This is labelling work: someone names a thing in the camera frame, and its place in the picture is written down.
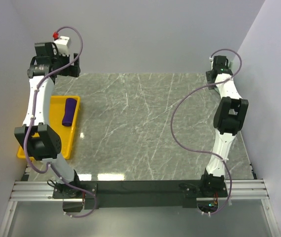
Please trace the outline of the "purple towel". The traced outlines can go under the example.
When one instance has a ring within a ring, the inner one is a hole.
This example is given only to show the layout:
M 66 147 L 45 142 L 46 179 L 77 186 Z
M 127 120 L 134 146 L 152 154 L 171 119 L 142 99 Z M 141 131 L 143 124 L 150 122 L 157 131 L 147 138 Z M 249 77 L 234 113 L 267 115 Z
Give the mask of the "purple towel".
M 67 98 L 65 102 L 65 112 L 62 119 L 62 125 L 65 127 L 71 127 L 75 114 L 77 100 L 74 98 Z

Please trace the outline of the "green towel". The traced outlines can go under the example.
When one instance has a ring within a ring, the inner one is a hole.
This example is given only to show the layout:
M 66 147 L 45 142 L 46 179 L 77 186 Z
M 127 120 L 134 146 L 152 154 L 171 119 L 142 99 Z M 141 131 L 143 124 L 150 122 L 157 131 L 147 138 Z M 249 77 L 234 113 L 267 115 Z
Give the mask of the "green towel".
M 229 67 L 229 69 L 232 70 L 233 67 L 234 67 L 234 62 L 233 62 L 233 61 L 230 61 L 228 67 Z

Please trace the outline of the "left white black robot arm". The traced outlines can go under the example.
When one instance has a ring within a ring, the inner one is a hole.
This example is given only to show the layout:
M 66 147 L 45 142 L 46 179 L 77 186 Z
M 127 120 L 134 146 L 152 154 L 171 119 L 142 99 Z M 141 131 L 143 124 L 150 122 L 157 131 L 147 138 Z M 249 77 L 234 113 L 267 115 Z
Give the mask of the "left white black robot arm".
M 76 198 L 82 192 L 79 177 L 63 157 L 61 138 L 49 120 L 56 77 L 77 77 L 80 73 L 80 54 L 75 53 L 70 59 L 69 48 L 69 38 L 35 44 L 36 55 L 27 70 L 28 108 L 22 126 L 14 129 L 14 136 L 23 148 L 28 165 L 39 174 L 52 169 L 57 177 L 54 187 L 70 198 Z

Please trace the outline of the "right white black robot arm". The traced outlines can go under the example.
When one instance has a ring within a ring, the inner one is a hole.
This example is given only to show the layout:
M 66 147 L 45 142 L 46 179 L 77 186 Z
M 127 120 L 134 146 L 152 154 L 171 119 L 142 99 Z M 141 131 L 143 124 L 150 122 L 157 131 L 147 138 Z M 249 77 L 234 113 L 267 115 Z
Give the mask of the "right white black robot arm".
M 200 193 L 205 197 L 216 194 L 223 196 L 226 192 L 225 165 L 231 145 L 243 127 L 248 100 L 238 93 L 226 56 L 211 57 L 211 70 L 206 72 L 206 76 L 208 83 L 217 89 L 221 100 L 213 119 L 215 142 L 211 158 L 199 187 Z

